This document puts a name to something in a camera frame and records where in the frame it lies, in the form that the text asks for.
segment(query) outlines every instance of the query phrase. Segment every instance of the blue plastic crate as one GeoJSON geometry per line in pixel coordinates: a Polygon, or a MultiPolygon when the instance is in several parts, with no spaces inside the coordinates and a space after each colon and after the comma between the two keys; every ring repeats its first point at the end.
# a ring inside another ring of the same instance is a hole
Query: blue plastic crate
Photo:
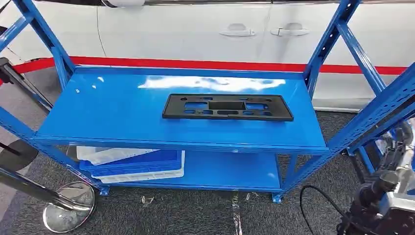
{"type": "Polygon", "coordinates": [[[79,168],[89,171],[93,176],[179,170],[182,168],[182,152],[159,150],[102,165],[92,165],[89,161],[81,161],[79,168]]]}

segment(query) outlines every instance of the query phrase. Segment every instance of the top shelf surface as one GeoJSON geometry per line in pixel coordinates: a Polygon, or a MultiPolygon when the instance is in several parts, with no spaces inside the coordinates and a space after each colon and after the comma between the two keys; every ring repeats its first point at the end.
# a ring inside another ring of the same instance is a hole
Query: top shelf surface
{"type": "Polygon", "coordinates": [[[301,74],[224,70],[77,68],[36,140],[227,152],[327,151],[301,74]],[[163,119],[180,94],[280,94],[294,121],[163,119]]]}

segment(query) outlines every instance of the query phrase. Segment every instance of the shelf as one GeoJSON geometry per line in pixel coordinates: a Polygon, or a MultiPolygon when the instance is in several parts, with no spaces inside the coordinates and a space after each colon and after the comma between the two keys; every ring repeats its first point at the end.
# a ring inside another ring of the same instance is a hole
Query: shelf
{"type": "Polygon", "coordinates": [[[123,187],[281,191],[276,155],[186,151],[180,178],[109,184],[123,187]]]}
{"type": "Polygon", "coordinates": [[[77,68],[34,137],[44,144],[323,154],[300,73],[77,68]],[[294,121],[164,119],[169,94],[279,94],[294,121]]]}

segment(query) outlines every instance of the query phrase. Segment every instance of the red stripe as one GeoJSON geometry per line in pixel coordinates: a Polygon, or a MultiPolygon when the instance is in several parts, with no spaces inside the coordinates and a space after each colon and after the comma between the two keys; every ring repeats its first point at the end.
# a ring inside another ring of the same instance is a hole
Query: red stripe
{"type": "MultiPolygon", "coordinates": [[[[71,56],[75,64],[80,65],[106,65],[128,67],[156,67],[181,69],[214,69],[214,70],[247,70],[247,71],[291,71],[302,72],[305,64],[281,63],[250,63],[250,62],[220,62],[220,61],[192,61],[192,60],[158,60],[158,59],[131,59],[131,58],[103,58],[71,56]]],[[[25,73],[44,68],[54,67],[53,58],[45,58],[14,66],[19,73],[25,73]]],[[[406,67],[382,67],[376,69],[382,75],[399,75],[406,67]]],[[[320,72],[327,73],[362,73],[355,65],[323,65],[320,72]]]]}

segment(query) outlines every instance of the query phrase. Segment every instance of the stand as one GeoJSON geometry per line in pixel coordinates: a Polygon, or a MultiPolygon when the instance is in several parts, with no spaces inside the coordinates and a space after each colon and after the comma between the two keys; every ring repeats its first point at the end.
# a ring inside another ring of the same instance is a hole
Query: stand
{"type": "Polygon", "coordinates": [[[95,192],[84,182],[72,182],[54,192],[19,173],[0,168],[0,183],[47,202],[43,222],[55,233],[76,229],[95,208],[95,192]]]}
{"type": "Polygon", "coordinates": [[[27,24],[53,54],[62,87],[39,131],[0,109],[0,125],[108,194],[109,186],[249,190],[281,197],[341,151],[364,151],[415,108],[415,64],[388,87],[347,26],[359,5],[343,0],[305,71],[263,72],[76,66],[31,0],[14,0],[23,16],[1,37],[3,49],[27,24]],[[376,98],[327,143],[311,99],[319,69],[343,37],[376,98]],[[164,119],[170,94],[281,95],[293,121],[164,119]],[[54,144],[186,150],[182,178],[103,184],[54,144]],[[285,181],[276,154],[291,156],[285,181]],[[297,158],[312,155],[294,171],[297,158]]]}

